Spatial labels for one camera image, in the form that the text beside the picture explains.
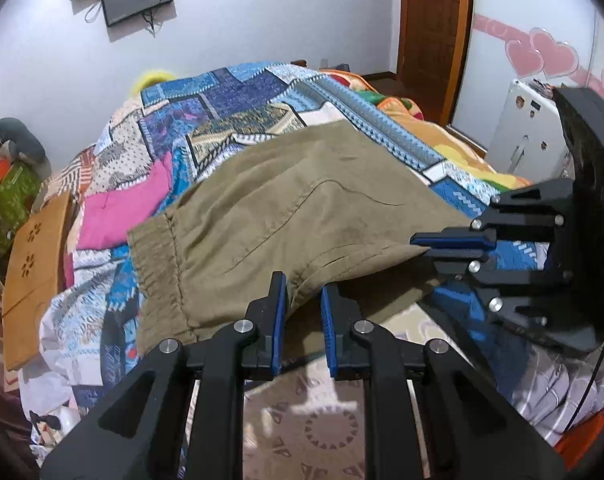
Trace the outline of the olive khaki pants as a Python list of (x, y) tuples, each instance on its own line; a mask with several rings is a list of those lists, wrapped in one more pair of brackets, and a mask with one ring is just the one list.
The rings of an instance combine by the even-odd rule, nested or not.
[(266, 294), (274, 272), (297, 309), (323, 285), (416, 257), (413, 234), (468, 222), (348, 122), (244, 148), (130, 231), (138, 350), (212, 336)]

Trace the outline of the brown cardboard box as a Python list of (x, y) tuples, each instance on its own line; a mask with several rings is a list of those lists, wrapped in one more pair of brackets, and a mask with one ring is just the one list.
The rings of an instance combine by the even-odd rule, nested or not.
[(2, 297), (3, 359), (19, 370), (39, 352), (39, 325), (63, 285), (62, 252), (72, 197), (65, 192), (16, 233)]

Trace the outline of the pink heart wall decoration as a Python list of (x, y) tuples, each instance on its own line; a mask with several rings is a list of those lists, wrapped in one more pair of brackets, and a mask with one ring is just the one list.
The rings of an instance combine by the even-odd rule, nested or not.
[(472, 28), (503, 40), (508, 61), (520, 78), (538, 74), (547, 79), (568, 77), (604, 99), (604, 68), (595, 76), (581, 65), (574, 47), (557, 41), (544, 28), (534, 27), (530, 32), (523, 32), (477, 13), (473, 15)]

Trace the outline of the grey checked sheet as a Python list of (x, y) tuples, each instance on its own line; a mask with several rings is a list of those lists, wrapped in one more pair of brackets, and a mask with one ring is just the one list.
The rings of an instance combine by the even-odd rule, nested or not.
[(532, 346), (511, 405), (550, 445), (604, 409), (604, 351), (570, 359)]

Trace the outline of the orange colourful fleece blanket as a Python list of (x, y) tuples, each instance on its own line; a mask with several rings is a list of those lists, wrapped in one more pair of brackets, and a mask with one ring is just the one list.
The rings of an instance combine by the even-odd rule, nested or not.
[(375, 90), (357, 74), (325, 68), (323, 72), (343, 86), (353, 90), (365, 101), (377, 107), (383, 114), (395, 120), (402, 127), (413, 133), (419, 140), (428, 144), (440, 155), (466, 170), (471, 176), (494, 184), (500, 191), (525, 188), (532, 182), (513, 174), (500, 174), (490, 164), (470, 148), (466, 142), (455, 138), (451, 133), (435, 122), (428, 122), (416, 102), (398, 96), (385, 96)]

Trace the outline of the yellow plush toy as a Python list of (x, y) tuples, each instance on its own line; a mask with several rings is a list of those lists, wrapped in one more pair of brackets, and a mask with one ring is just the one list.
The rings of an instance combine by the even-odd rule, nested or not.
[(167, 70), (147, 70), (134, 81), (130, 89), (130, 95), (135, 96), (142, 90), (154, 86), (154, 84), (161, 84), (162, 82), (175, 79), (176, 76)]

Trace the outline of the blue patchwork patterned quilt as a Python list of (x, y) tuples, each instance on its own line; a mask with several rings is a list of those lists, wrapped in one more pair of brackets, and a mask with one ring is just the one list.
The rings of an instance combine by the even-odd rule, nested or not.
[(96, 144), (49, 179), (46, 194), (75, 205), (63, 249), (65, 282), (40, 322), (42, 351), (17, 374), (23, 411), (90, 408), (138, 362), (143, 297), (126, 243), (77, 250), (85, 199), (143, 182), (173, 160), (172, 202), (249, 145), (281, 132), (347, 120), (380, 142), (451, 206), (477, 217), (500, 191), (471, 176), (323, 71), (247, 63), (142, 90), (111, 117)]

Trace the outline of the green bag clutter pile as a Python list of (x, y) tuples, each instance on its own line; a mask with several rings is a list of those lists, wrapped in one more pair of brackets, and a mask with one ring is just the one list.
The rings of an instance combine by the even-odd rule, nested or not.
[(0, 118), (0, 259), (30, 216), (47, 163), (44, 147), (24, 122)]

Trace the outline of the white suitcase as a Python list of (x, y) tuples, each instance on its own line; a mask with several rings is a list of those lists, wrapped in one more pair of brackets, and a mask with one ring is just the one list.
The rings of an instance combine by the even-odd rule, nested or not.
[(531, 182), (559, 178), (570, 162), (556, 103), (531, 81), (511, 81), (486, 161)]

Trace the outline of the pink cloth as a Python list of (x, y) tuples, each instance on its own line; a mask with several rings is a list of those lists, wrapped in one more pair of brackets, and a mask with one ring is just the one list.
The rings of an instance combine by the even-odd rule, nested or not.
[(76, 249), (102, 250), (124, 244), (127, 233), (157, 211), (172, 184), (173, 160), (168, 153), (153, 162), (143, 182), (125, 190), (88, 196)]

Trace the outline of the brown wooden door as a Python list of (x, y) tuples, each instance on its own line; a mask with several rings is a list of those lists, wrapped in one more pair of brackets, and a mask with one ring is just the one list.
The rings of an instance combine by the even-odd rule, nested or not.
[(425, 118), (453, 118), (464, 72), (473, 0), (401, 0), (397, 79)]

